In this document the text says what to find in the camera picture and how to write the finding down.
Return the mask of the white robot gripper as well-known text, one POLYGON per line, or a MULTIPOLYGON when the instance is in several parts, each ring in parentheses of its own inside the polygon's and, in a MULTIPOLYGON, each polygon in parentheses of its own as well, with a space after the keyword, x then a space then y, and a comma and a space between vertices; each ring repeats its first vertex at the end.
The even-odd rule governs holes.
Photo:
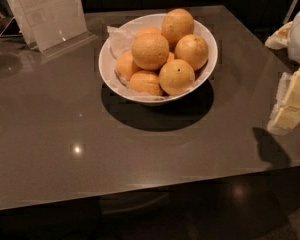
MULTIPOLYGON (((287 47, 288 57, 300 64, 300 11, 294 17, 293 22, 284 24, 268 37, 265 46, 274 50, 287 47)), ((267 130, 274 135, 285 135, 299 124, 300 67, 293 74, 282 74, 267 130)))

